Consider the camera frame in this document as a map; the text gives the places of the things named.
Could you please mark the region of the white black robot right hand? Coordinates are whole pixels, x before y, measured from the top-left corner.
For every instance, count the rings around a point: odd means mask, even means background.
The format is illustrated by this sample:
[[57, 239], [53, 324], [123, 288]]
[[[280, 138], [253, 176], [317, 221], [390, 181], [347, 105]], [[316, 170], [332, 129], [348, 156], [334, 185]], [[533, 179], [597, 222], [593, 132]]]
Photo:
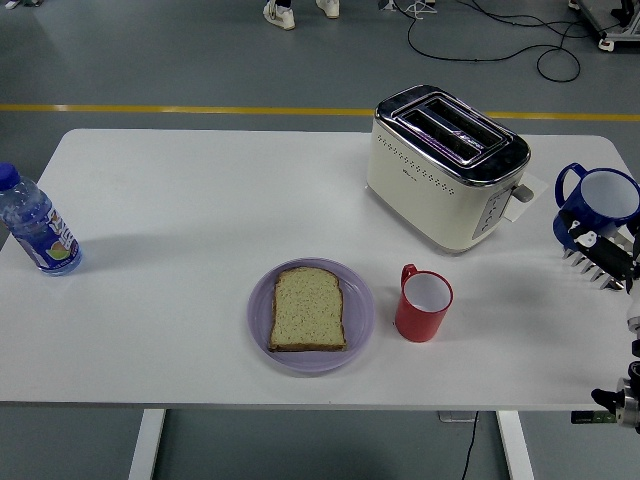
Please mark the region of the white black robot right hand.
[[623, 282], [626, 292], [633, 298], [627, 312], [627, 325], [639, 336], [639, 215], [634, 216], [627, 229], [634, 236], [631, 252], [628, 253], [612, 240], [597, 234], [578, 221], [568, 210], [559, 211], [561, 230], [568, 233], [577, 250], [604, 272]]

